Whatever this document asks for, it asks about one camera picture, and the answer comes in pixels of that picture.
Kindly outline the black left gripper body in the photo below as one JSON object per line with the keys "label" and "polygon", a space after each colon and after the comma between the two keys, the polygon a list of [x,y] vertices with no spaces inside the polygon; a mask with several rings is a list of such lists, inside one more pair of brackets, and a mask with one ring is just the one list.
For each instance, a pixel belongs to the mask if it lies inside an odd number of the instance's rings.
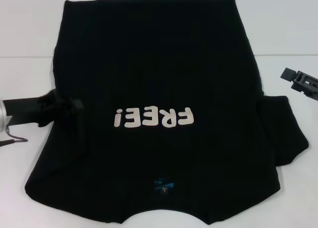
{"label": "black left gripper body", "polygon": [[7,117],[10,121],[46,121],[45,109],[50,95],[35,98],[11,99],[4,101]]}

